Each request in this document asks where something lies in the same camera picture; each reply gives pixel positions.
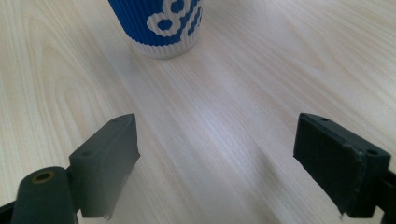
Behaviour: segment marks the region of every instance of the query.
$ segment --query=wooden table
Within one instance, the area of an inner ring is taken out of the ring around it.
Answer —
[[[343,222],[292,154],[308,112],[396,156],[395,11],[206,1],[194,48],[157,61],[133,48],[106,0],[0,1],[0,204],[135,113],[142,156],[110,223],[379,223],[379,209]]]

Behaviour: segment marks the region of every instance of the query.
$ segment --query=tabletop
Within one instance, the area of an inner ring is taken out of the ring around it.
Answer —
[[[378,208],[340,217],[292,155],[307,112],[396,156],[396,2],[203,8],[195,46],[154,60],[106,0],[0,1],[0,204],[135,113],[141,158],[115,214],[80,223],[379,223]]]

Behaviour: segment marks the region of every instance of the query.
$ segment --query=blue paper cup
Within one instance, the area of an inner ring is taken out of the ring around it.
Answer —
[[[125,33],[143,54],[176,57],[195,44],[203,0],[108,0]]]

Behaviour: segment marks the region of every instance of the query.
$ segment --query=blue and white cup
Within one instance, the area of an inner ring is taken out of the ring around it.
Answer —
[[[125,33],[143,54],[176,57],[195,44],[203,0],[108,0]]]

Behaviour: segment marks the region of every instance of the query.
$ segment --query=light wood grain surface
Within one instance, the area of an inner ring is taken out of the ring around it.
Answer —
[[[0,204],[135,113],[142,156],[109,223],[379,223],[379,209],[341,219],[292,151],[308,112],[396,157],[395,11],[385,0],[206,0],[194,48],[157,61],[106,0],[2,0]]]

